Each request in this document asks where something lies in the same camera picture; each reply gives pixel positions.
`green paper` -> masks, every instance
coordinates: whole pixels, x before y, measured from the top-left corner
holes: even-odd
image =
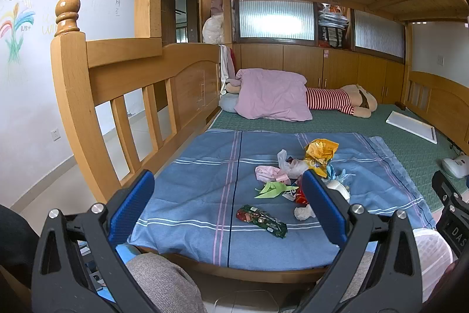
[[[262,190],[256,189],[260,193],[256,198],[275,198],[285,191],[296,189],[298,186],[287,186],[282,182],[267,182]]]

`pink pillow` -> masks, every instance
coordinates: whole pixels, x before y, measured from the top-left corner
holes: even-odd
[[[234,110],[247,119],[312,119],[306,103],[306,79],[298,73],[266,69],[240,69],[241,92]]]

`green mattress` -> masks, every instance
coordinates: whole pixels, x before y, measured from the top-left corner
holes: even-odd
[[[245,119],[238,114],[222,111],[212,125],[216,129],[266,130],[279,133],[351,133],[364,136],[380,136],[405,167],[409,176],[424,196],[432,212],[442,207],[440,200],[431,188],[431,178],[439,170],[439,160],[454,158],[450,142],[437,131],[438,144],[434,144],[405,130],[386,124],[391,111],[420,119],[409,110],[401,111],[395,105],[379,105],[369,119],[361,119],[339,111],[313,111],[313,119],[306,122],[287,122],[273,119]],[[451,179],[457,190],[467,190],[466,180]]]

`striped shirt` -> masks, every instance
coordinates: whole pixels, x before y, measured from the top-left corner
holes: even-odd
[[[309,109],[337,110],[345,114],[353,114],[349,95],[343,89],[306,88],[306,102]]]

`metal screw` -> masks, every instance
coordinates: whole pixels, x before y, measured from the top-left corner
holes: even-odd
[[[355,214],[363,214],[365,212],[365,209],[364,207],[361,205],[361,204],[354,204],[352,206],[352,211],[355,213]]]
[[[55,219],[59,216],[59,210],[57,210],[56,208],[53,208],[52,210],[49,211],[49,218],[51,219]]]
[[[102,203],[96,203],[93,206],[91,206],[91,212],[93,214],[99,214],[100,212],[103,212],[104,210],[104,205]]]
[[[397,210],[397,217],[399,219],[405,219],[407,217],[407,214],[404,210]]]

